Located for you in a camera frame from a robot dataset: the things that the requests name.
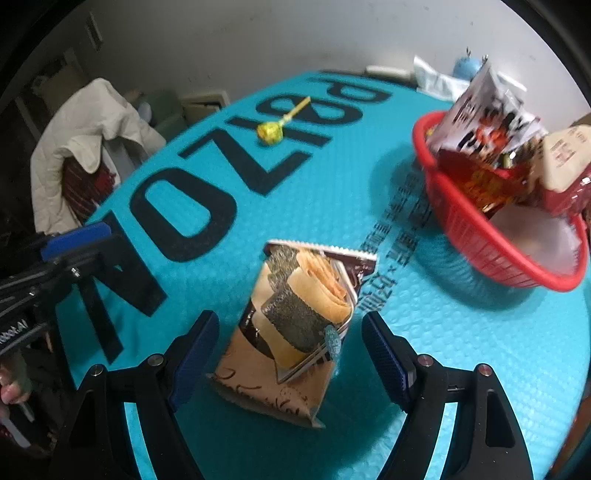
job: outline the snack package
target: snack package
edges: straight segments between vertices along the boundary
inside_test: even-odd
[[[316,414],[335,367],[325,334],[345,337],[376,256],[277,240],[264,252],[250,302],[209,378],[243,408],[322,427]]]
[[[503,205],[521,200],[527,194],[523,178],[527,170],[493,170],[491,167],[470,160],[467,156],[441,150],[439,169],[462,191],[462,193],[487,215]],[[512,177],[521,172],[521,178]]]
[[[546,133],[540,119],[522,108],[487,61],[435,128],[427,145],[434,153],[461,152],[497,168],[501,154]]]
[[[591,127],[578,125],[544,137],[528,184],[539,184],[540,206],[551,215],[576,215],[591,200]]]
[[[536,134],[516,149],[503,153],[499,162],[499,168],[506,170],[513,168],[527,169],[527,174],[529,174],[534,156],[537,155],[542,140],[543,137]]]

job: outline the teal mat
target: teal mat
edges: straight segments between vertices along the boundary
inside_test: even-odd
[[[331,88],[331,80],[382,93],[342,85]],[[259,107],[262,113],[256,106],[285,93],[316,99],[314,109],[325,124],[318,125],[308,110],[290,127],[317,136],[306,141],[286,138],[267,148],[258,144],[253,131],[226,122],[237,115],[255,123],[275,119],[264,113],[269,111],[265,105]],[[343,112],[334,105],[320,104],[319,99],[347,106],[345,120],[350,122],[331,125]],[[271,105],[278,110],[291,106],[286,99]],[[413,167],[410,142],[413,124],[421,115],[448,107],[377,80],[306,73],[190,128],[142,166],[93,217],[98,220],[108,211],[115,214],[167,295],[155,313],[146,316],[97,282],[124,346],[110,369],[134,366],[151,353],[163,352],[203,309],[212,309],[221,322],[220,340],[207,367],[212,371],[248,301],[267,239],[378,253],[378,273],[363,287],[339,374],[320,409],[319,419],[326,429],[305,430],[241,410],[219,398],[203,380],[193,399],[177,413],[177,421],[206,479],[377,477],[404,414],[389,403],[361,340],[361,315],[373,309],[381,310],[392,331],[405,336],[417,352],[428,352],[444,365],[473,369],[480,362],[491,364],[517,415],[535,478],[543,478],[567,434],[589,366],[590,283],[586,278],[567,294],[543,288],[508,289],[474,272],[450,246],[430,216],[422,174]],[[212,131],[217,132],[214,140],[228,148],[231,142],[226,131],[266,171],[295,151],[304,154],[289,161],[302,161],[305,154],[309,157],[273,187],[274,174],[251,168],[239,148],[229,154],[236,169],[213,141],[193,153],[185,151],[186,158],[179,155]],[[240,170],[247,163],[250,170]],[[229,196],[236,205],[232,221],[231,215],[218,215],[219,205],[214,208],[217,213],[211,214],[164,180],[148,188],[146,202],[185,237],[199,233],[210,220],[229,225],[225,234],[222,228],[217,245],[194,260],[168,259],[130,212],[130,198],[138,186],[155,172],[172,167],[226,192],[220,199],[227,211],[232,210]],[[275,175],[282,175],[280,169]],[[199,185],[201,192],[208,188]],[[215,242],[218,237],[212,234],[202,241]],[[181,241],[161,247],[169,257],[187,260],[182,257],[190,256],[194,245],[189,248]],[[77,291],[59,305],[58,317],[72,374],[79,384],[91,365],[107,361]],[[148,480],[154,474],[137,414],[133,406],[127,412],[142,477]],[[441,474],[454,413],[454,405],[446,406],[428,479]]]

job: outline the person's hand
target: person's hand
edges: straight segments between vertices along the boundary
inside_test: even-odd
[[[8,416],[7,405],[22,403],[31,396],[31,381],[20,351],[0,359],[0,416]]]

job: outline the blue object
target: blue object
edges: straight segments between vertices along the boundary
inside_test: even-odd
[[[385,95],[372,101],[375,95],[351,85]],[[265,113],[265,105],[285,112],[294,105],[292,97],[279,98],[285,95],[312,96],[310,109],[323,123],[314,123],[318,119],[311,110],[302,111],[286,125],[292,138],[285,135],[274,147],[260,146],[253,130],[236,126],[276,120],[280,114]],[[346,113],[348,123],[338,124],[343,111],[335,105],[352,109]],[[205,367],[212,372],[250,298],[268,239],[378,254],[378,270],[363,285],[343,343],[340,374],[330,383],[318,413],[324,431],[245,411],[222,400],[206,381],[196,385],[176,419],[206,479],[285,478],[287,452],[298,460],[289,463],[289,480],[375,480],[404,413],[390,402],[362,342],[361,317],[371,310],[379,310],[392,331],[408,339],[418,353],[428,352],[445,366],[472,370],[480,362],[492,365],[522,428],[535,477],[544,477],[569,430],[587,376],[591,283],[587,277],[564,294],[505,288],[478,274],[448,243],[430,214],[423,175],[413,167],[411,131],[421,115],[449,106],[379,80],[305,73],[191,127],[136,170],[91,219],[113,212],[168,295],[148,317],[97,281],[124,346],[110,369],[133,367],[153,352],[165,351],[202,310],[211,309],[220,319],[220,340]],[[262,169],[254,179],[245,177],[248,184],[239,171],[245,175],[240,168],[248,170],[249,157],[237,156],[240,150],[224,132]],[[193,152],[180,156],[187,147]],[[285,159],[302,159],[293,157],[295,152],[310,156],[266,191],[267,179],[281,174]],[[219,243],[194,260],[169,260],[130,211],[138,186],[171,168],[225,192],[233,200],[221,197],[228,212],[235,205],[235,217]],[[206,207],[166,180],[148,187],[145,197],[187,239],[212,220]],[[223,225],[227,217],[214,220]],[[77,289],[58,305],[57,315],[72,375],[79,383],[89,367],[106,359]],[[134,410],[126,411],[140,472],[144,480],[152,479]],[[446,406],[428,479],[438,480],[443,469],[454,411],[455,405]]]
[[[195,383],[203,372],[218,336],[217,316],[213,312],[204,312],[185,337],[190,342],[185,356],[178,359],[178,364],[175,364],[172,390],[168,396],[168,405],[172,411],[177,411],[193,396]]]
[[[390,400],[399,405],[404,411],[409,411],[413,398],[410,388],[413,386],[417,373],[409,358],[402,365],[394,352],[388,346],[384,335],[372,321],[373,313],[368,313],[361,324],[361,336],[368,349],[369,356],[374,362],[378,375]]]
[[[452,76],[471,82],[481,67],[482,60],[472,57],[470,54],[468,54],[466,57],[457,59],[453,68]]]
[[[328,325],[324,329],[324,342],[330,358],[335,363],[335,369],[333,370],[333,377],[335,377],[339,374],[339,358],[342,342],[338,330],[332,325]]]
[[[46,262],[52,258],[64,255],[70,250],[106,238],[110,234],[111,227],[103,222],[82,226],[51,238],[45,247],[41,249],[41,259]]]

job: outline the black lettering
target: black lettering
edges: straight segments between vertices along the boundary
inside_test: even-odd
[[[236,173],[240,175],[240,178],[248,189],[263,196],[268,195],[272,189],[277,187],[294,170],[310,158],[309,153],[296,150],[281,160],[270,171],[266,171],[223,128],[211,130],[198,140],[195,140],[195,142],[185,148],[179,155],[186,160],[209,142],[216,144],[224,157],[230,162],[230,165],[236,170]]]
[[[461,150],[462,148],[464,148],[464,146],[466,145],[466,143],[472,139],[472,137],[474,137],[474,132],[469,131],[458,143],[457,145],[457,149]]]
[[[470,95],[463,103],[463,105],[460,107],[460,109],[457,111],[456,116],[453,118],[452,120],[452,124],[456,123],[458,121],[458,119],[461,117],[462,113],[464,112],[464,110],[468,107],[468,105],[470,104],[470,101],[472,100],[472,95]]]
[[[90,322],[95,329],[99,345],[103,349],[107,361],[111,364],[123,351],[123,344],[121,344],[105,304],[100,298],[94,279],[84,278],[78,282],[78,289]]]
[[[386,301],[387,299],[382,299],[375,293],[369,293],[359,299],[358,307],[359,310],[365,312],[370,310],[380,311],[386,305]]]
[[[199,233],[190,237],[181,235],[145,197],[150,185],[160,180],[169,182],[209,210],[209,222]],[[167,168],[145,179],[134,191],[129,209],[162,254],[173,262],[188,262],[209,252],[227,234],[236,218],[236,201],[230,194],[180,168]]]
[[[418,245],[418,239],[413,233],[402,230],[396,237],[396,243],[414,252]]]
[[[408,199],[407,197],[402,197],[402,198],[397,199],[398,201],[396,203],[394,203],[394,202],[390,203],[390,205],[385,213],[386,220],[390,220],[390,221],[396,220],[396,218],[398,217],[400,212],[402,212],[402,209],[406,205],[407,199]]]
[[[410,223],[415,228],[423,228],[429,217],[431,216],[431,209],[429,207],[429,202],[427,199],[423,197],[419,197],[417,202],[414,204],[414,207],[410,214],[408,215],[408,219]]]
[[[256,128],[262,123],[262,121],[257,122],[256,120],[250,120],[241,116],[234,116],[230,120],[226,120],[226,123],[235,127],[248,128],[249,130],[256,131]],[[290,138],[291,140],[307,143],[308,145],[314,145],[315,147],[324,147],[332,140],[332,137],[312,134],[292,127],[283,127],[283,136],[285,138]]]
[[[374,230],[376,232],[380,232],[384,235],[388,235],[390,233],[391,228],[392,228],[392,225],[390,225],[388,223],[383,223],[381,220],[378,221],[376,224],[374,224]]]
[[[386,275],[383,275],[381,273],[377,273],[377,275],[374,275],[372,278],[372,282],[371,282],[371,286],[377,290],[383,291],[383,290],[387,290],[388,288],[392,288],[394,285],[396,285],[396,281],[387,277]]]
[[[166,299],[164,290],[136,252],[113,212],[107,213],[101,222],[107,223],[111,232],[118,236],[117,248],[122,261],[118,265],[120,268],[114,265],[104,267],[95,274],[96,278],[127,303],[151,317]]]
[[[349,83],[349,82],[341,82],[340,80],[330,80],[324,78],[311,78],[309,79],[311,82],[326,82],[330,83],[330,87],[326,92],[329,95],[337,98],[344,98],[345,100],[351,100],[353,102],[362,102],[362,103],[381,103],[388,100],[392,94],[388,92],[384,92],[383,90],[379,90],[377,88],[371,88],[367,86],[357,85],[356,83]],[[357,89],[360,92],[369,93],[372,96],[368,98],[367,96],[356,96],[356,95],[349,95],[343,92],[344,88],[350,89]]]
[[[259,103],[256,106],[256,111],[264,115],[283,116],[286,113],[289,113],[290,109],[285,110],[276,108],[273,106],[274,102],[278,100],[290,100],[295,106],[304,98],[306,97],[301,95],[291,95],[289,93],[277,95]],[[316,110],[314,110],[314,105],[323,105],[335,110],[339,110],[341,112],[341,116],[337,118],[325,118],[320,116]],[[346,125],[360,120],[361,117],[363,117],[363,112],[354,106],[312,97],[311,102],[294,117],[294,120],[317,125]]]

